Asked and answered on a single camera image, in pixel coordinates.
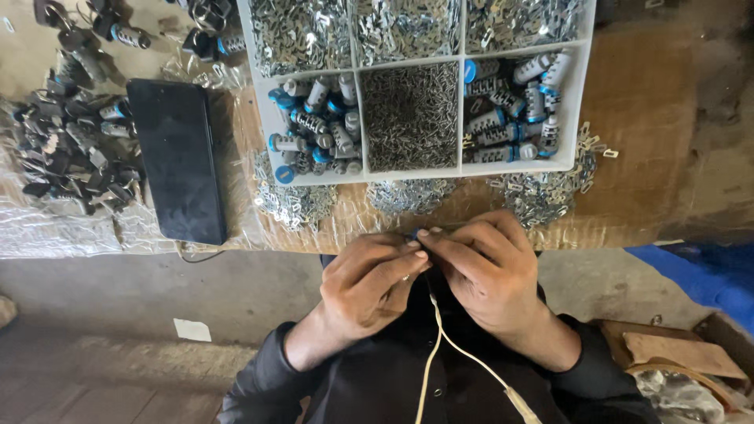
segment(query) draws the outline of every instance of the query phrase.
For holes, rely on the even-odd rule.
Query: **white paper scrap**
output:
[[[178,337],[181,339],[196,340],[198,342],[212,341],[210,328],[204,322],[173,318],[173,323],[175,323]]]

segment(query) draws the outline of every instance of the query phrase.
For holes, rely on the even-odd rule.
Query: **white plastic tray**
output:
[[[319,75],[338,75],[343,72],[353,72],[356,77],[356,91],[359,100],[359,115],[361,118],[362,146],[363,146],[363,171],[358,175],[338,175],[332,170],[328,170],[324,175],[315,176],[311,173],[297,176],[291,186],[313,186],[320,184],[345,184],[345,183],[363,183],[367,181],[383,180],[411,180],[415,178],[444,178],[444,177],[471,177],[476,175],[505,174],[510,172],[537,172],[537,171],[567,171],[573,167],[576,153],[576,139],[578,132],[579,110],[581,108],[581,95],[584,92],[584,81],[587,77],[587,65],[589,63],[589,53],[592,45],[592,34],[594,27],[594,14],[596,0],[584,0],[584,16],[580,22],[578,40],[555,43],[550,45],[538,45],[528,48],[518,48],[509,51],[501,51],[485,54],[468,54],[465,53],[466,47],[466,0],[461,0],[461,39],[458,46],[459,54],[452,56],[427,57],[421,59],[401,60],[398,62],[381,63],[373,66],[359,66],[356,59],[356,39],[351,31],[351,68],[350,69],[331,69],[322,71],[306,71],[294,74],[280,75],[272,78],[266,78],[256,69],[255,50],[253,43],[253,28],[251,23],[251,10],[249,0],[238,0],[238,10],[241,14],[241,23],[244,28],[246,43],[248,47],[249,63],[252,69],[252,79],[256,89],[256,100],[259,107],[259,114],[262,119],[262,130],[265,141],[271,134],[285,134],[286,127],[280,118],[275,104],[268,99],[267,93],[273,88],[277,88],[289,78],[309,79],[316,78]],[[547,160],[534,161],[513,161],[513,162],[491,162],[486,164],[462,164],[461,160],[461,138],[463,137],[463,71],[464,61],[469,58],[515,58],[524,57],[544,51],[555,51],[561,48],[569,48],[574,55],[572,67],[562,86],[562,102],[558,112],[559,120],[562,123],[560,134],[560,145],[558,153]],[[451,168],[442,169],[424,169],[416,171],[391,171],[391,172],[370,172],[369,171],[369,135],[366,133],[366,126],[363,123],[363,101],[361,93],[361,73],[371,69],[400,68],[406,66],[428,65],[440,62],[458,62],[458,160],[457,165]],[[280,153],[270,152],[272,169],[283,164]]]

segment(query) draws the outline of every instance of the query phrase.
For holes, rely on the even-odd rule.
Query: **blue cloth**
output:
[[[722,309],[754,333],[754,244],[650,244],[625,251],[676,282],[696,303]]]

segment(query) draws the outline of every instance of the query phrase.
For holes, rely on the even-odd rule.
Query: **black jacket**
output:
[[[561,315],[581,336],[581,356],[571,370],[546,371],[506,349],[474,323],[442,275],[432,271],[414,283],[408,309],[400,318],[311,371],[297,372],[288,363],[283,340],[295,323],[281,324],[238,373],[223,401],[220,422],[293,424],[302,412],[299,401],[311,396],[304,422],[412,424],[425,363],[437,338],[429,302],[431,285],[448,336],[516,389],[543,424],[660,424],[633,378],[613,362],[599,329]],[[443,341],[430,368],[422,422],[519,423],[523,419],[497,380]]]

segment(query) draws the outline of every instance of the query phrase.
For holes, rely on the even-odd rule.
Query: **concrete floor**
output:
[[[710,310],[621,249],[548,251],[540,282],[557,312],[691,328]],[[176,254],[0,261],[0,293],[24,321],[160,340],[176,339],[173,318],[201,321],[213,341],[256,345],[282,321],[320,299],[315,255],[229,251],[189,265]]]

